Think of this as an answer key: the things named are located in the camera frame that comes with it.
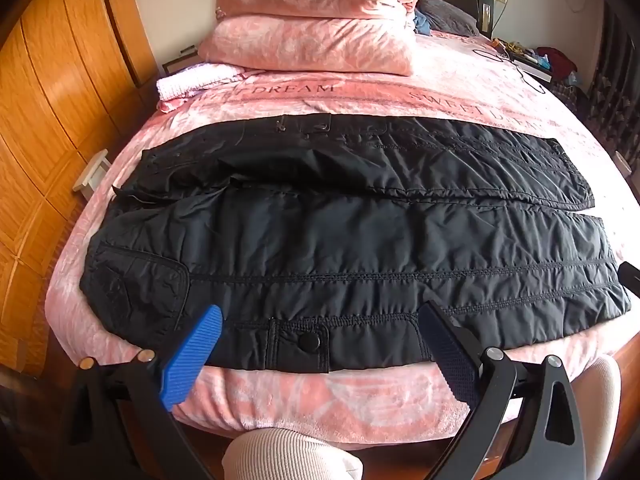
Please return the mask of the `white small stool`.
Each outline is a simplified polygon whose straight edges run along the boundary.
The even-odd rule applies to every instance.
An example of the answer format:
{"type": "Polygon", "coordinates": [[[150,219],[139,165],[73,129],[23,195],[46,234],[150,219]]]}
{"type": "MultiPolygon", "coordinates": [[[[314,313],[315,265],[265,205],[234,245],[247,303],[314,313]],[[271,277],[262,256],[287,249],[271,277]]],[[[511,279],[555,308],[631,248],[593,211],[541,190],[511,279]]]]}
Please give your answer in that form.
{"type": "Polygon", "coordinates": [[[85,200],[90,200],[111,168],[107,155],[107,150],[94,154],[73,185],[73,191],[79,193],[85,200]]]}

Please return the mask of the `blue garment on bed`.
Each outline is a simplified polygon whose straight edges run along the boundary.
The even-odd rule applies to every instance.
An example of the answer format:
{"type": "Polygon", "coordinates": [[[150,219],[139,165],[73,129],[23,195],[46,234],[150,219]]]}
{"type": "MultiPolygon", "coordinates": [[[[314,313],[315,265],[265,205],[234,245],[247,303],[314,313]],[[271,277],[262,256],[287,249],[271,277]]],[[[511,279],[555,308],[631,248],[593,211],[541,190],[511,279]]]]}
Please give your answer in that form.
{"type": "Polygon", "coordinates": [[[431,24],[428,17],[422,13],[419,9],[414,10],[413,14],[413,28],[414,32],[422,36],[431,35],[431,24]]]}

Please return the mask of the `wooden wardrobe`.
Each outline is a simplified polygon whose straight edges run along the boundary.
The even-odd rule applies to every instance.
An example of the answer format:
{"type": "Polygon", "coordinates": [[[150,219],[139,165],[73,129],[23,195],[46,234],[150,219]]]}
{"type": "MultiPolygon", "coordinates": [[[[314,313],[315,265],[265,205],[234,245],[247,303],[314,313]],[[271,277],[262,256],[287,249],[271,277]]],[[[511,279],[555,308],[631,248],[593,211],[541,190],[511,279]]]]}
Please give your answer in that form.
{"type": "Polygon", "coordinates": [[[43,297],[91,157],[152,115],[157,66],[136,0],[1,1],[1,362],[39,375],[43,297]]]}

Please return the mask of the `cluttered bedside table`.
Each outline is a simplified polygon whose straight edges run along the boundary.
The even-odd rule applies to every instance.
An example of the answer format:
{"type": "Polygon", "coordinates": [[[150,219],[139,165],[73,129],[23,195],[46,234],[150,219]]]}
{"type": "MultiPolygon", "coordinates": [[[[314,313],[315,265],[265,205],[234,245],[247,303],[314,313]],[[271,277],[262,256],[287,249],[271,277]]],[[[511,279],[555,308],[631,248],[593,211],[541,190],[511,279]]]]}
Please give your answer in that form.
{"type": "Polygon", "coordinates": [[[518,42],[491,40],[491,45],[523,72],[544,84],[560,82],[568,86],[578,86],[580,78],[577,65],[563,52],[552,47],[529,49],[518,42]]]}

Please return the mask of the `folded white pink towel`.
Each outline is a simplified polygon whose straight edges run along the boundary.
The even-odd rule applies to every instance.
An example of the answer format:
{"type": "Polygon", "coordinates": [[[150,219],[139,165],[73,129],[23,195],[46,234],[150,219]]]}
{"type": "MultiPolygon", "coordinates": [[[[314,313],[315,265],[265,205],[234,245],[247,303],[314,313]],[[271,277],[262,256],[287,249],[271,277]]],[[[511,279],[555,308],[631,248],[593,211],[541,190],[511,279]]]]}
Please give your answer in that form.
{"type": "Polygon", "coordinates": [[[242,79],[249,73],[250,70],[247,68],[235,65],[198,63],[173,75],[160,78],[156,82],[156,90],[161,101],[183,99],[216,84],[226,84],[238,78],[242,79]]]}

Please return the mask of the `dark curtain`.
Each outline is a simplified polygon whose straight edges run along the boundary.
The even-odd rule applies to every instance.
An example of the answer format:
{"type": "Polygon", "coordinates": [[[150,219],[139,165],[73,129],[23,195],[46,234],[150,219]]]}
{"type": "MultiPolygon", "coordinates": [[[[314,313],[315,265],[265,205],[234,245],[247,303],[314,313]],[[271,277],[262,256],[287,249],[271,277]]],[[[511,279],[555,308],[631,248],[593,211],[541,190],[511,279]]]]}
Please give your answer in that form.
{"type": "Polygon", "coordinates": [[[600,52],[588,91],[587,125],[611,153],[639,165],[639,40],[607,3],[600,52]]]}

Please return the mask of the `dark grey pillow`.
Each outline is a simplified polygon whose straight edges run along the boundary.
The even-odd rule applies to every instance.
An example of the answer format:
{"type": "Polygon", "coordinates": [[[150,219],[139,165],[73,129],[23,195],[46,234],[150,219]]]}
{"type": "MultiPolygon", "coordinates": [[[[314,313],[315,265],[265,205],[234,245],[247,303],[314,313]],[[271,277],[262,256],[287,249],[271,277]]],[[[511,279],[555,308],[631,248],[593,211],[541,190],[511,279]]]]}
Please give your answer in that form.
{"type": "Polygon", "coordinates": [[[433,30],[461,37],[480,36],[477,19],[445,0],[419,0],[416,8],[433,30]]]}

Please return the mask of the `black padded pants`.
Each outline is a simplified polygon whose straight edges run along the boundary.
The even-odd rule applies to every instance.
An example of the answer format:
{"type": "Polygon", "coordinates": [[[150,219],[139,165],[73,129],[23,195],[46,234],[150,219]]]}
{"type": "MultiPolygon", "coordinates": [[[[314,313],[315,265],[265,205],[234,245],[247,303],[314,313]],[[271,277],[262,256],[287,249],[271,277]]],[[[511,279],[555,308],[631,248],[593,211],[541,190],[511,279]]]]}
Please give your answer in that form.
{"type": "Polygon", "coordinates": [[[456,120],[277,116],[142,154],[80,287],[112,334],[158,349],[209,306],[209,364],[327,373],[426,361],[434,302],[514,349],[618,318],[590,187],[561,145],[456,120]]]}

